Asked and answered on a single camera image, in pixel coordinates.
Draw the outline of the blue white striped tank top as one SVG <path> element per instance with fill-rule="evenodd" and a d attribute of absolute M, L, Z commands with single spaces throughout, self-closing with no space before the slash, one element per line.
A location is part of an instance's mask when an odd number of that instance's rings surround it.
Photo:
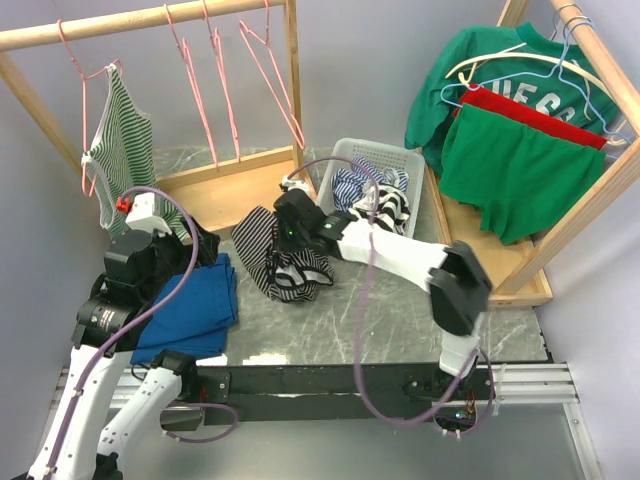
<path fill-rule="evenodd" d="M 376 167 L 364 157 L 353 158 L 355 164 L 349 169 L 339 168 L 331 177 L 331 191 L 334 206 L 346 212 L 357 201 L 365 197 L 372 186 L 368 170 L 378 185 L 390 185 L 405 193 L 408 189 L 409 175 L 406 171 L 391 167 Z"/>

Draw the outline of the black white striped tank top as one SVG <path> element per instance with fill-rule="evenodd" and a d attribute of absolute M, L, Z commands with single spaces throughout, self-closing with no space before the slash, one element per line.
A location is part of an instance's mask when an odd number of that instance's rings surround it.
<path fill-rule="evenodd" d="M 374 203 L 375 188 L 371 185 L 364 190 L 364 196 L 349 207 L 347 212 L 360 219 L 373 216 L 376 228 L 405 235 L 411 217 L 405 193 L 392 185 L 381 184 L 378 186 L 376 208 Z"/>

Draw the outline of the green striped tank top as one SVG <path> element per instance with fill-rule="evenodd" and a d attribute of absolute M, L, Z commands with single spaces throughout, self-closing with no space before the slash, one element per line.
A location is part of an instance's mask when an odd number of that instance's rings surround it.
<path fill-rule="evenodd" d="M 152 122 L 134 104 L 118 66 L 106 69 L 108 95 L 96 133 L 81 164 L 100 206 L 100 226 L 115 238 L 129 229 L 116 207 L 122 193 L 134 186 L 158 186 L 153 164 Z"/>

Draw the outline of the dark thin striped tank top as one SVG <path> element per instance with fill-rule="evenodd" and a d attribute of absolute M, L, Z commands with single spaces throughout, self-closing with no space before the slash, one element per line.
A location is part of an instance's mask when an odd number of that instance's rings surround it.
<path fill-rule="evenodd" d="M 328 257 L 304 249 L 284 253 L 276 243 L 277 219 L 263 206 L 255 207 L 233 229 L 239 259 L 259 290 L 283 303 L 312 301 L 320 286 L 334 284 Z"/>

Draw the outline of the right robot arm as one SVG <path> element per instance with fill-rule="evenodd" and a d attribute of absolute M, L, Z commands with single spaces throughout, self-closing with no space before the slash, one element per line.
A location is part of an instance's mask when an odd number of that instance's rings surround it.
<path fill-rule="evenodd" d="M 493 286 L 468 244 L 426 243 L 379 229 L 352 214 L 327 215 L 299 189 L 282 194 L 274 209 L 281 250 L 307 249 L 370 263 L 425 291 L 442 331 L 439 371 L 432 384 L 450 398 L 472 397 L 480 329 Z"/>

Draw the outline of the pink hanger with blue top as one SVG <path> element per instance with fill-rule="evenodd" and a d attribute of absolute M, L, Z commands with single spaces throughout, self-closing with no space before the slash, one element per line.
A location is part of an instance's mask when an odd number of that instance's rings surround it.
<path fill-rule="evenodd" d="M 278 66 L 278 63 L 275 59 L 275 55 L 271 45 L 271 37 L 270 37 L 270 3 L 268 0 L 264 0 L 262 2 L 262 6 L 265 9 L 265 30 L 264 34 L 258 34 L 255 30 L 249 27 L 249 25 L 244 21 L 239 21 L 239 29 L 241 37 L 249 51 L 250 56 L 254 60 L 258 71 L 263 78 L 265 84 L 267 85 L 273 99 L 276 102 L 277 108 L 282 115 L 290 133 L 292 134 L 293 140 L 295 144 L 303 149 L 306 146 L 306 139 L 303 133 L 303 129 L 301 127 L 300 121 L 297 119 L 296 114 L 294 113 L 293 102 L 289 96 L 287 87 L 284 83 L 284 78 L 282 76 L 281 70 Z M 276 83 L 271 81 L 271 78 L 267 74 L 267 71 L 263 65 L 263 63 L 258 58 L 258 55 L 254 49 L 253 41 L 258 42 L 261 46 L 264 47 L 268 58 L 271 63 L 271 67 L 273 73 L 275 75 Z"/>

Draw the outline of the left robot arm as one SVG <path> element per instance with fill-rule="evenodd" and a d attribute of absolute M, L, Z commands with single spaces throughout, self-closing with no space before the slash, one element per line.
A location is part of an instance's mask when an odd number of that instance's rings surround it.
<path fill-rule="evenodd" d="M 139 338 L 168 299 L 162 290 L 179 274 L 214 265 L 220 238 L 186 217 L 192 246 L 169 228 L 134 229 L 112 240 L 104 271 L 79 308 L 72 335 L 68 379 L 55 417 L 25 479 L 120 479 L 124 450 L 135 436 L 158 425 L 174 401 L 201 391 L 196 360 L 161 351 L 134 393 L 112 421 L 106 419 L 118 381 Z"/>

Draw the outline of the blue cloth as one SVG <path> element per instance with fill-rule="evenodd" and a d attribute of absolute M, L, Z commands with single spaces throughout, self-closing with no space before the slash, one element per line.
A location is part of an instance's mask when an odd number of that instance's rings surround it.
<path fill-rule="evenodd" d="M 196 359 L 219 356 L 237 317 L 236 271 L 229 255 L 220 253 L 215 264 L 195 269 L 171 301 L 152 315 L 131 363 L 149 364 L 164 350 Z"/>

